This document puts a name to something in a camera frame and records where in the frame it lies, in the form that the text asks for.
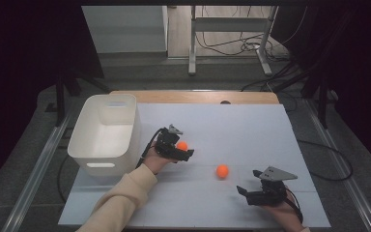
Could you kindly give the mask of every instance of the white tabletop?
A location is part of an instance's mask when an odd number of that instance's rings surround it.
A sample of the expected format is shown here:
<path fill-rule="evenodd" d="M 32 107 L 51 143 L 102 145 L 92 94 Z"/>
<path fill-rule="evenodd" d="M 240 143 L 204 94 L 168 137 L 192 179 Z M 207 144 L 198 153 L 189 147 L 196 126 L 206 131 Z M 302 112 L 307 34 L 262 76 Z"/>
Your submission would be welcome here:
<path fill-rule="evenodd" d="M 195 152 L 188 162 L 170 163 L 157 175 L 148 203 L 134 213 L 128 227 L 279 228 L 267 212 L 248 206 L 236 188 L 260 190 L 252 170 L 268 166 L 299 176 L 284 183 L 300 202 L 304 225 L 330 227 L 283 105 L 140 103 L 138 109 L 141 153 L 153 134 L 170 124 L 184 132 L 181 140 Z M 225 180 L 215 176 L 221 163 L 230 169 Z M 97 200 L 118 181 L 80 169 L 59 224 L 84 223 Z"/>

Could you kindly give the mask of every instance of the gray floor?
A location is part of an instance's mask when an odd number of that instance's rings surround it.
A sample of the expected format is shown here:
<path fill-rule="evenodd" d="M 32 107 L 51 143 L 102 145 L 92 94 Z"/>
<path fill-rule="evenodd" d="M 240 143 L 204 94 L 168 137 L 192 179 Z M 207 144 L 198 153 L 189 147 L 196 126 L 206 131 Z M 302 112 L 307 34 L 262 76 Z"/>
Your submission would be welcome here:
<path fill-rule="evenodd" d="M 103 57 L 101 63 L 106 78 L 100 82 L 113 90 L 238 91 L 245 84 L 265 78 L 259 63 L 254 59 L 200 58 L 197 61 L 195 76 L 188 76 L 186 60 Z M 283 66 L 283 63 L 271 64 L 274 72 Z M 87 97 L 103 94 L 101 90 L 83 80 L 79 80 L 79 83 L 83 89 L 81 96 L 68 97 L 69 101 L 76 100 L 79 107 Z M 285 89 L 278 94 L 279 100 L 288 111 L 297 139 L 322 143 L 305 101 L 300 97 L 301 85 L 302 83 L 297 83 Z M 259 91 L 259 87 L 252 87 L 247 91 Z M 54 102 L 54 87 L 40 93 L 38 107 L 29 126 L 0 171 L 0 230 L 55 125 L 56 113 L 46 112 L 47 106 Z M 78 113 L 72 117 L 70 127 L 75 123 Z M 371 205 L 371 155 L 335 112 L 333 103 L 328 105 L 327 119 L 329 133 L 340 151 L 352 162 L 355 170 L 353 178 Z M 73 231 L 72 228 L 57 225 L 64 206 L 57 188 L 57 177 L 60 177 L 62 193 L 67 196 L 78 168 L 72 159 L 66 159 L 59 173 L 62 161 L 68 155 L 65 147 L 70 134 L 71 131 L 68 130 L 61 139 L 19 231 Z M 336 177 L 336 169 L 326 149 L 301 143 L 300 148 L 310 171 Z M 343 183 L 332 183 L 318 178 L 313 180 L 332 225 L 329 231 L 368 231 Z"/>

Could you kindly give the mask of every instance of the white plastic bin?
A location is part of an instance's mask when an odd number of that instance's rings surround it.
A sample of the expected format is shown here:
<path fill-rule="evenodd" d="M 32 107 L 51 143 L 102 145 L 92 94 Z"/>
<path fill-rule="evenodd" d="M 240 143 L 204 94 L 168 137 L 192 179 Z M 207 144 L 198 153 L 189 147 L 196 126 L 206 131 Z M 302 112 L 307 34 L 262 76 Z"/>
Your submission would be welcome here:
<path fill-rule="evenodd" d="M 133 95 L 95 95 L 83 105 L 68 153 L 93 176 L 121 176 L 139 159 L 140 119 Z"/>

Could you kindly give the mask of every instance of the orange ball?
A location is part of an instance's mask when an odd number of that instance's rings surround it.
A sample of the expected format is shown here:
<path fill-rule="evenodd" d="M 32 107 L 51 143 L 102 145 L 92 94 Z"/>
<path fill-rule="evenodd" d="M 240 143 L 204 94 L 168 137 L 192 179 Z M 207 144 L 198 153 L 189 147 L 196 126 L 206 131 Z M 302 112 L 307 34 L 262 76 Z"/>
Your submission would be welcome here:
<path fill-rule="evenodd" d="M 177 149 L 180 149 L 180 150 L 183 150 L 183 151 L 187 151 L 188 149 L 188 145 L 186 145 L 186 142 L 184 141 L 181 141 L 179 143 L 177 143 Z"/>
<path fill-rule="evenodd" d="M 225 164 L 220 164 L 217 168 L 216 168 L 216 175 L 219 177 L 219 178 L 225 178 L 227 177 L 228 175 L 228 166 L 225 165 Z"/>

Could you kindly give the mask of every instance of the metal frame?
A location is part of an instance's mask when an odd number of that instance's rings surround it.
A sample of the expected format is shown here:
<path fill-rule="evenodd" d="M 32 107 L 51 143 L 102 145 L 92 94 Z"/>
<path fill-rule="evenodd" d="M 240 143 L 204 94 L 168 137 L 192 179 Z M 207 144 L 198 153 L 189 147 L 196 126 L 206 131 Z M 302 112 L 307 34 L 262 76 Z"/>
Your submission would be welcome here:
<path fill-rule="evenodd" d="M 230 17 L 199 17 L 195 16 L 195 6 L 191 6 L 191 45 L 188 55 L 188 74 L 196 74 L 196 32 L 264 32 L 256 53 L 265 75 L 272 75 L 265 54 L 265 46 L 270 36 L 276 6 L 271 6 L 271 13 L 265 18 L 230 18 Z"/>

